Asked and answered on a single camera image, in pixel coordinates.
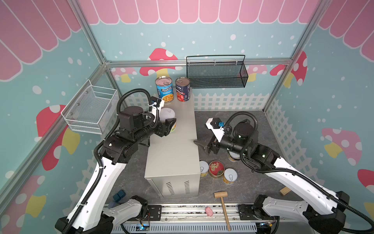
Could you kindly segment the wooden mallet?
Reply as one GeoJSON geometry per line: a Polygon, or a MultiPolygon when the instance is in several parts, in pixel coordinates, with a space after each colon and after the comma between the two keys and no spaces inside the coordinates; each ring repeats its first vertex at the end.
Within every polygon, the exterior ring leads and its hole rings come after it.
{"type": "Polygon", "coordinates": [[[227,224],[227,228],[228,228],[228,231],[230,232],[231,231],[231,226],[230,226],[230,223],[229,223],[228,214],[227,214],[227,210],[226,210],[226,205],[225,205],[225,202],[224,202],[224,198],[228,197],[228,192],[226,192],[226,191],[216,192],[216,193],[214,193],[214,197],[216,199],[220,199],[220,201],[221,201],[225,221],[226,221],[226,224],[227,224]]]}

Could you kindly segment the small wooden block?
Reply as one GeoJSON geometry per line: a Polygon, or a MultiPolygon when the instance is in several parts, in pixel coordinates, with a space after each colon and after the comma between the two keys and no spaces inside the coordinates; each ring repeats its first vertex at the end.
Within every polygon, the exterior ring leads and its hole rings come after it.
{"type": "Polygon", "coordinates": [[[285,196],[285,195],[287,195],[288,193],[290,193],[291,192],[291,189],[289,189],[288,187],[284,187],[284,188],[282,188],[281,190],[280,190],[280,194],[282,195],[282,196],[285,196]]]}

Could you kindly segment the grey metal cabinet counter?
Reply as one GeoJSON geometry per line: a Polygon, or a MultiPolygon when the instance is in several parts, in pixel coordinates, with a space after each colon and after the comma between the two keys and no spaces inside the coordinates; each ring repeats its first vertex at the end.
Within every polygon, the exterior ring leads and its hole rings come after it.
{"type": "Polygon", "coordinates": [[[151,136],[144,178],[161,199],[195,197],[201,172],[194,103],[174,99],[166,107],[175,112],[176,129],[151,136]]]}

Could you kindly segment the green yellow white lid can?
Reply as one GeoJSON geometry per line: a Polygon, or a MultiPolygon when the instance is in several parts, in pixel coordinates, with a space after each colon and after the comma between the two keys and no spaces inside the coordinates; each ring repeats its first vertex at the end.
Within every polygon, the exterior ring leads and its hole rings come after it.
{"type": "Polygon", "coordinates": [[[170,108],[162,108],[160,112],[160,121],[165,122],[166,119],[175,118],[175,112],[170,108]]]}

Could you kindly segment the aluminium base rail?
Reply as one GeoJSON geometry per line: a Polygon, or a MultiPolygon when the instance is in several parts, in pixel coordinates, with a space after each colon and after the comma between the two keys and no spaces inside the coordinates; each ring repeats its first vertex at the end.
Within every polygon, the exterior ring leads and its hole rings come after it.
{"type": "Polygon", "coordinates": [[[308,224],[288,219],[265,216],[256,218],[251,204],[240,208],[238,203],[226,203],[231,231],[228,231],[222,204],[164,203],[150,204],[150,217],[139,221],[132,218],[115,227],[113,234],[313,234],[308,224]],[[213,216],[205,208],[213,210],[213,216]]]}

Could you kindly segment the blue chicken noodle soup can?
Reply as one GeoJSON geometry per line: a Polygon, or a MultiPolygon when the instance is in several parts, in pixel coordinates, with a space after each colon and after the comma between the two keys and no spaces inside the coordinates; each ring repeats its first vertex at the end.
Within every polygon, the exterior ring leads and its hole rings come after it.
{"type": "Polygon", "coordinates": [[[165,103],[174,100],[172,79],[167,76],[160,76],[155,80],[158,96],[165,103]]]}

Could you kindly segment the teal small block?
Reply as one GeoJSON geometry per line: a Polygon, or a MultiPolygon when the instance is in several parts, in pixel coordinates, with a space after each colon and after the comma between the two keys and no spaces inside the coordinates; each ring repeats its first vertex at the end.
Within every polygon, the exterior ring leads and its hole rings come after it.
{"type": "Polygon", "coordinates": [[[113,199],[116,203],[119,203],[125,196],[126,196],[125,191],[121,189],[116,194],[113,195],[113,199]]]}

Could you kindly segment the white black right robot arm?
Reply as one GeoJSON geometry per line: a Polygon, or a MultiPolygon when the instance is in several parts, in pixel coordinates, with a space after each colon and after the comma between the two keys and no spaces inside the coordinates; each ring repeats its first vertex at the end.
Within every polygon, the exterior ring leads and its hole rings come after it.
{"type": "Polygon", "coordinates": [[[306,222],[319,234],[372,234],[371,218],[349,205],[350,197],[343,191],[324,188],[291,166],[271,148],[258,142],[258,120],[246,111],[234,113],[226,122],[210,118],[206,128],[213,132],[209,142],[194,143],[207,155],[220,149],[233,152],[252,172],[265,174],[300,198],[299,202],[280,200],[259,195],[252,207],[257,216],[287,217],[306,222]]]}

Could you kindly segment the yellow can silver lid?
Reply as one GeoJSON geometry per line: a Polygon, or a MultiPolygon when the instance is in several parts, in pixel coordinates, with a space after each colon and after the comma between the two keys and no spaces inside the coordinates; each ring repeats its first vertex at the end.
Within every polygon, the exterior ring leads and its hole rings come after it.
{"type": "Polygon", "coordinates": [[[223,181],[226,184],[233,184],[238,178],[237,172],[232,168],[225,169],[224,175],[223,175],[223,181]]]}

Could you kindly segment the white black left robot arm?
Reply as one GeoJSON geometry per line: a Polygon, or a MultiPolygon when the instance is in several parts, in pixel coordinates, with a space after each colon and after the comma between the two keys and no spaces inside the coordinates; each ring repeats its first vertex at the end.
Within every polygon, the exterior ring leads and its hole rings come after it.
{"type": "Polygon", "coordinates": [[[160,121],[165,101],[152,97],[142,88],[128,91],[120,97],[116,106],[116,122],[107,136],[94,148],[97,165],[76,207],[57,220],[55,228],[63,234],[109,234],[126,221],[135,218],[140,223],[150,217],[148,201],[133,196],[128,202],[112,209],[104,209],[109,193],[131,156],[139,145],[153,134],[167,136],[175,118],[160,121]],[[144,93],[148,100],[148,111],[130,106],[122,109],[125,99],[135,93],[144,93]]]}

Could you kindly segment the pink eraser blob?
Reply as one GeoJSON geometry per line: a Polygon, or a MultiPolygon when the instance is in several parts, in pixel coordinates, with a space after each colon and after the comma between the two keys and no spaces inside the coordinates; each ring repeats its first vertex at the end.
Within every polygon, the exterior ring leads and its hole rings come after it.
{"type": "Polygon", "coordinates": [[[205,208],[205,213],[207,216],[212,217],[213,216],[213,210],[210,207],[205,208]]]}

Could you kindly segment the dark chopped tomatoes can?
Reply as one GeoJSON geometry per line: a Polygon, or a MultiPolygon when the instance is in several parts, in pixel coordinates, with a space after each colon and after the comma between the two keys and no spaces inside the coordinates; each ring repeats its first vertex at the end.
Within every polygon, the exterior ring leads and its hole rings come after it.
{"type": "Polygon", "coordinates": [[[186,102],[190,99],[190,80],[186,77],[180,77],[175,81],[177,99],[186,102]]]}

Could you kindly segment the red lid flat tin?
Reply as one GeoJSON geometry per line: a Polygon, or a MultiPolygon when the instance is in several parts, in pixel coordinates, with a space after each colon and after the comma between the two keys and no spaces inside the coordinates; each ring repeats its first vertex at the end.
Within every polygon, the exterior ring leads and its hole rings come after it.
{"type": "Polygon", "coordinates": [[[210,176],[214,178],[221,177],[225,172],[224,165],[218,160],[212,161],[208,166],[208,173],[210,176]]]}

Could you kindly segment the white lid small can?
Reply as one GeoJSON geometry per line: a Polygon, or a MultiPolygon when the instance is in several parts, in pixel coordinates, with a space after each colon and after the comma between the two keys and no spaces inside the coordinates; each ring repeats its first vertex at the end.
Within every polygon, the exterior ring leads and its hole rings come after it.
{"type": "Polygon", "coordinates": [[[232,162],[241,160],[239,154],[237,154],[235,152],[231,152],[231,151],[228,151],[228,158],[232,162]]]}

